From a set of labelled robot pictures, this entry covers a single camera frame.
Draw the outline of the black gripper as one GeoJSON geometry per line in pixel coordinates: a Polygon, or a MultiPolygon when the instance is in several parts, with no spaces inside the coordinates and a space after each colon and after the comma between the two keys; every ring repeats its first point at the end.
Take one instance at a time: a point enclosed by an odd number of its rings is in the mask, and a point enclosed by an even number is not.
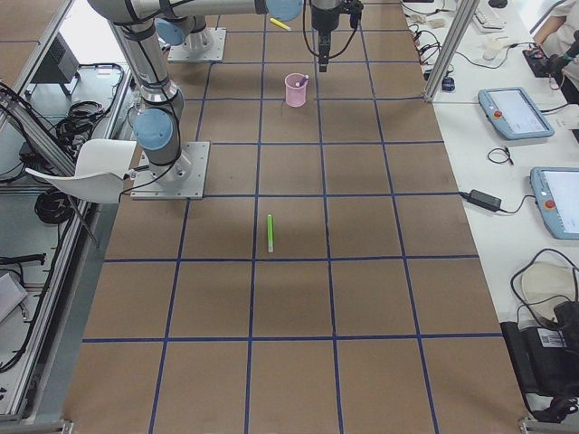
{"type": "Polygon", "coordinates": [[[337,8],[328,10],[311,6],[311,22],[314,30],[318,32],[318,71],[327,72],[331,49],[331,33],[339,25],[339,12],[337,8]]]}

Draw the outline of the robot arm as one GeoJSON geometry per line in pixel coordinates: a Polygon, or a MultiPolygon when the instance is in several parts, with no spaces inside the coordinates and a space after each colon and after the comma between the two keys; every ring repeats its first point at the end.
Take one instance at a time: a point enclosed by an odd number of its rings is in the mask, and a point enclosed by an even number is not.
{"type": "Polygon", "coordinates": [[[171,79],[160,41],[181,45],[193,33],[205,35],[208,15],[269,14],[295,19],[304,1],[91,1],[111,25],[140,86],[143,111],[134,135],[149,162],[151,178],[176,186],[190,175],[193,162],[180,134],[184,95],[171,79]]]}

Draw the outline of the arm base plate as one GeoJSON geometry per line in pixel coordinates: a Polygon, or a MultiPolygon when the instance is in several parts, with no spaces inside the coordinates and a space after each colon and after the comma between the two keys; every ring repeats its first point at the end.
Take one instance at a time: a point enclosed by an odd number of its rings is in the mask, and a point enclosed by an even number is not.
{"type": "Polygon", "coordinates": [[[209,142],[184,142],[181,156],[165,173],[166,167],[151,165],[142,151],[139,165],[147,165],[148,169],[136,175],[130,197],[134,200],[202,199],[209,153],[209,142]]]}
{"type": "Polygon", "coordinates": [[[226,29],[206,27],[190,33],[183,44],[172,46],[168,61],[172,63],[207,63],[223,60],[226,29]]]}

